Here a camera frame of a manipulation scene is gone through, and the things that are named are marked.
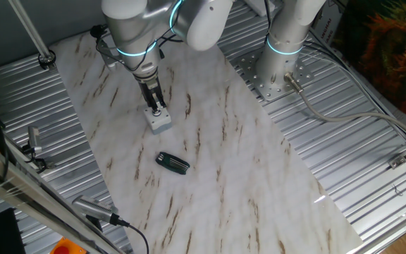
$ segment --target metal bar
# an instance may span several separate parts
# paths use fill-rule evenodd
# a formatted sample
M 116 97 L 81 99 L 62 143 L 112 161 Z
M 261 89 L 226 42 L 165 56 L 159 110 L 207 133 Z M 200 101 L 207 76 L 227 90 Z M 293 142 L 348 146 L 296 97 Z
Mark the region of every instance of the metal bar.
M 93 253 L 122 253 L 93 224 L 76 212 L 36 172 L 24 163 L 19 151 L 7 144 L 17 158 L 9 164 L 7 181 L 0 184 L 0 198 Z M 0 176 L 4 158 L 0 155 Z
M 43 42 L 43 40 L 40 37 L 37 29 L 35 29 L 34 24 L 32 24 L 32 21 L 29 18 L 29 16 L 27 15 L 26 10 L 21 5 L 20 0 L 8 0 L 8 2 L 11 4 L 13 10 L 17 14 L 17 16 L 20 19 L 21 23 L 25 27 L 26 32 L 31 37 L 32 42 L 34 42 L 35 47 L 37 48 L 39 53 L 42 55 L 42 57 L 44 59 L 52 58 L 52 55 L 49 52 L 48 47 Z

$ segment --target metal frame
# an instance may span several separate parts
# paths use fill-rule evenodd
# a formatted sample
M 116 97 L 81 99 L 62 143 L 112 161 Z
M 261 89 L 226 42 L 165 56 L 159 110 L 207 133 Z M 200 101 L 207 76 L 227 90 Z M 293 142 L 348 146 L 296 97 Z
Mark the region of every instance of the metal frame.
M 88 251 L 123 253 L 24 163 L 27 158 L 22 158 L 16 147 L 10 143 L 8 146 L 18 163 L 8 166 L 7 180 L 0 184 L 1 199 Z M 4 158 L 0 155 L 0 177 L 3 170 Z

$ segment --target mounting plate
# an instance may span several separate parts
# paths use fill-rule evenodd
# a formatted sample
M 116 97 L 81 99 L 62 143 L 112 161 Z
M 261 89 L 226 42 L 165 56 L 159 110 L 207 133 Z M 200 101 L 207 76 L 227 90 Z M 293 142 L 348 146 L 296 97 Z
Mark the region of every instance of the mounting plate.
M 264 49 L 259 49 L 254 52 L 250 52 L 240 57 L 239 67 L 244 72 L 245 79 L 249 80 L 258 93 L 266 100 L 272 101 L 287 92 L 293 91 L 293 88 L 285 83 L 283 79 L 278 80 L 271 84 L 266 82 L 257 76 L 256 62 L 261 56 Z M 305 66 L 301 59 L 297 60 L 297 71 L 294 73 L 294 77 L 300 85 L 307 84 L 313 81 L 314 77 L 311 71 Z

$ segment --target gray cable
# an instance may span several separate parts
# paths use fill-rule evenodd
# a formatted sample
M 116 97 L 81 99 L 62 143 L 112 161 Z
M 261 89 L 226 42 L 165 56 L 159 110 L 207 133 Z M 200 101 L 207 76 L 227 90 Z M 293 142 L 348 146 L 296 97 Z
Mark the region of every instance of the gray cable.
M 406 125 L 385 114 L 381 114 L 381 113 L 374 113 L 374 112 L 368 112 L 368 113 L 358 113 L 358 114 L 351 114 L 348 116 L 342 116 L 342 117 L 329 117 L 329 116 L 324 116 L 323 114 L 320 114 L 317 110 L 314 109 L 314 107 L 311 105 L 311 103 L 309 102 L 309 100 L 307 99 L 307 97 L 303 94 L 303 92 L 300 93 L 300 96 L 303 99 L 303 102 L 307 105 L 308 109 L 311 110 L 311 112 L 313 112 L 313 114 L 317 117 L 319 117 L 320 119 L 327 121 L 327 122 L 341 122 L 341 121 L 348 121 L 348 120 L 352 120 L 352 119 L 356 119 L 359 117 L 364 117 L 364 116 L 373 116 L 373 117 L 378 117 L 381 119 L 385 119 L 387 121 L 390 121 L 392 123 L 394 123 L 395 125 L 401 127 L 405 132 L 406 132 Z

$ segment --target cable connector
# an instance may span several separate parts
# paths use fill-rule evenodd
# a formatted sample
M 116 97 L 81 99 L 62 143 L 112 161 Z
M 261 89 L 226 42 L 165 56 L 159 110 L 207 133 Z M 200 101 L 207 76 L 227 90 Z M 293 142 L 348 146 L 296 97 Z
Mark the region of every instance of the cable connector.
M 298 95 L 303 92 L 303 88 L 299 85 L 299 83 L 293 77 L 292 73 L 286 73 L 284 78 L 285 78 L 285 82 L 288 83 L 289 85 L 292 85 L 292 87 L 294 88 L 294 91 Z

